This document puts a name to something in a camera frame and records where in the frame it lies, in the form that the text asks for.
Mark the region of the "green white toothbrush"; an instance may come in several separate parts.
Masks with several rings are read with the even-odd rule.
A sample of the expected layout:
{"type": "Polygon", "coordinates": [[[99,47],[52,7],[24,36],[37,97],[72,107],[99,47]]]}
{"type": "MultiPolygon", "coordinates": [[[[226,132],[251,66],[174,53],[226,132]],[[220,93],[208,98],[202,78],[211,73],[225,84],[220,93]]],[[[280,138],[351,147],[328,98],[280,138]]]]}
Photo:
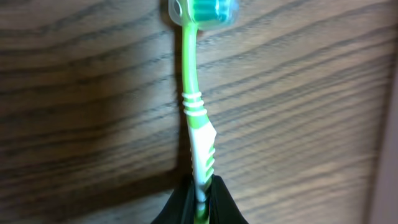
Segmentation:
{"type": "Polygon", "coordinates": [[[195,223],[210,222],[210,189],[217,132],[208,117],[197,77],[197,33],[230,26],[237,0],[169,0],[169,16],[182,27],[182,104],[187,118],[195,187],[195,223]]]}

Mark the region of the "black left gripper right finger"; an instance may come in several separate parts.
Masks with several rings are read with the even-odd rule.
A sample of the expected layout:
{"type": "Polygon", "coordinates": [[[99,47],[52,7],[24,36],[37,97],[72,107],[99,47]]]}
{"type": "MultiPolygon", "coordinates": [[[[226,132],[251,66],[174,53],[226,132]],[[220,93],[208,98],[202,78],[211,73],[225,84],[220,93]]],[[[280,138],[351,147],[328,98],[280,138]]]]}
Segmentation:
{"type": "Polygon", "coordinates": [[[218,175],[212,176],[210,188],[210,224],[248,224],[218,175]]]}

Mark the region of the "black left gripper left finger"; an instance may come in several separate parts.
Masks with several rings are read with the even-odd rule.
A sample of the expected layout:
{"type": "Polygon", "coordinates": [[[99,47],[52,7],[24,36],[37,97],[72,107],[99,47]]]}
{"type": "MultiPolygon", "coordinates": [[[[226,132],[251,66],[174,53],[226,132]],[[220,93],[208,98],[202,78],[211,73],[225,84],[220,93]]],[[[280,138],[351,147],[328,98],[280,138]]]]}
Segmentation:
{"type": "Polygon", "coordinates": [[[193,224],[195,187],[193,179],[183,179],[151,224],[193,224]]]}

